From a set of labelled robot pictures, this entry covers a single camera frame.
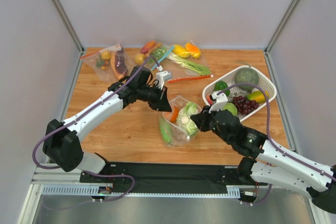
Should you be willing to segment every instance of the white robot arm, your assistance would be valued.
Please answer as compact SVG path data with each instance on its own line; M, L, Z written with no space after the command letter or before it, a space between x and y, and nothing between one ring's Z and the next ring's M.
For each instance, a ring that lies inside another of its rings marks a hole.
M47 126L44 153L66 172L78 168L95 174L105 174L109 170L109 162L99 154L83 152L80 143L106 118L136 100L148 102L153 110L171 112L167 88L164 86L164 81L170 79L171 74L162 71L162 68L159 70L156 80L149 85L150 70L135 67L130 75L134 75L132 79L125 77L114 83L96 102L77 115L63 122L52 120ZM336 173L333 167L311 161L284 148L267 135L242 126L239 118L227 110L221 111L227 102L223 92L213 94L212 99L212 106L203 107L202 112L193 115L191 119L200 131L214 132L226 144L231 145L233 150L244 156L237 169L241 181L269 183L288 188L311 198L321 209L336 214Z
M108 90L93 104L71 118L59 122L56 119L49 122L46 135L61 129L44 141L43 152L50 157L60 168L69 172L75 168L99 174L108 165L99 154L84 152L80 143L84 138L109 116L121 111L127 105L142 100L148 102L150 108L156 111L172 109L167 100L167 87L164 81L171 78L171 73L159 67L156 79L149 85L151 72L147 68L134 67L130 76L112 84Z
M269 134L243 126L238 117L221 110L227 102L223 91L212 94L211 99L213 105L203 107L202 112L192 115L191 119L200 131L212 131L244 156L237 169L241 181L269 183L293 190L311 198L319 208L336 214L334 167L309 160L284 148L269 138Z

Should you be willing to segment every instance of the cabbage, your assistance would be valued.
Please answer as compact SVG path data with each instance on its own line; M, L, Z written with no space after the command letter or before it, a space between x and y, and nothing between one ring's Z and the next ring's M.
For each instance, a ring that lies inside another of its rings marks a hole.
M190 119L190 116L197 113L197 104L188 102L185 107L179 111L179 115L176 119L176 125L185 130L188 134L193 133L197 130L197 126L194 121Z

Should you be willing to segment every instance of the wooden table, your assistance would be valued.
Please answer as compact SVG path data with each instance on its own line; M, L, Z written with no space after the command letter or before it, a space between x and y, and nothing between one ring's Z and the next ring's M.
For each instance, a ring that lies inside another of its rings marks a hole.
M87 54L100 48L89 48ZM138 48L125 49L134 57ZM241 66L244 61L269 76L262 51L258 50L202 50L214 78L194 82L168 83L168 100L183 98L204 105L202 90L210 82ZM99 98L110 84L101 82L94 71L83 64L70 102L67 117L77 114ZM182 147L166 147L159 130L158 114L148 104L138 101L109 117L96 127L83 141L85 151L96 152L110 161L150 162L175 164L238 165L242 156L232 150L212 132L198 133L196 138ZM266 107L244 121L244 125L266 132ZM277 102L271 103L272 138L288 147Z

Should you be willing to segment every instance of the red grapes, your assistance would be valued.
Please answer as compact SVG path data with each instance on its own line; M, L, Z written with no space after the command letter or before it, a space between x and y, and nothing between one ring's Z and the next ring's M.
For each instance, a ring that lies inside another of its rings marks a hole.
M233 97L233 104L236 106L238 112L242 115L248 115L259 107L258 102L255 100L247 100L246 97L242 97L241 95L238 97Z

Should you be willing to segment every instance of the white wall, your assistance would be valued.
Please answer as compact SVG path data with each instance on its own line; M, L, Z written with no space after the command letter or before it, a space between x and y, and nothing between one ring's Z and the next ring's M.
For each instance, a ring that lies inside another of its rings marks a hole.
M60 0L84 46L264 48L291 0Z
M299 153L328 165L336 164L335 45L336 0L302 0L271 51Z
M0 7L0 222L16 223L35 170L31 152L60 116L79 52L50 0Z

